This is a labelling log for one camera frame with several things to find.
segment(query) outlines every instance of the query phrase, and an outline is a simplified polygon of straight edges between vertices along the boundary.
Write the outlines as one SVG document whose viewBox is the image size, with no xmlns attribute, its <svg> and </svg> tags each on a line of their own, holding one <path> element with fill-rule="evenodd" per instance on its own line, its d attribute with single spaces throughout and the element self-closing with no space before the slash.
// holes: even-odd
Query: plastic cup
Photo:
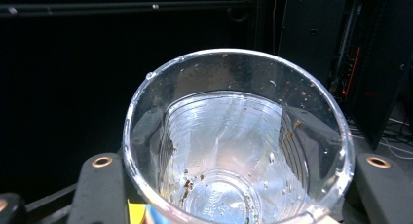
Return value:
<svg viewBox="0 0 413 224">
<path fill-rule="evenodd" d="M 150 72 L 123 135 L 139 194 L 174 223 L 314 223 L 351 182 L 346 119 L 282 58 L 195 52 Z"/>
</svg>

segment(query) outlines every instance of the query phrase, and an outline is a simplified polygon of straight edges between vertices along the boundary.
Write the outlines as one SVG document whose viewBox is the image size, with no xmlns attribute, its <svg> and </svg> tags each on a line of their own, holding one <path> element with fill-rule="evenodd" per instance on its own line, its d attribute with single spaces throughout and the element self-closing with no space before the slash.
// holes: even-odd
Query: black panel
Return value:
<svg viewBox="0 0 413 224">
<path fill-rule="evenodd" d="M 370 31 L 360 44 L 361 56 L 348 93 L 348 109 L 369 141 L 376 148 L 398 98 L 403 75 L 413 59 L 413 0 L 378 0 L 372 9 Z"/>
<path fill-rule="evenodd" d="M 0 19 L 0 193 L 28 201 L 116 152 L 145 74 L 190 52 L 247 47 L 227 9 Z"/>
<path fill-rule="evenodd" d="M 278 55 L 325 86 L 346 0 L 286 0 Z"/>
</svg>

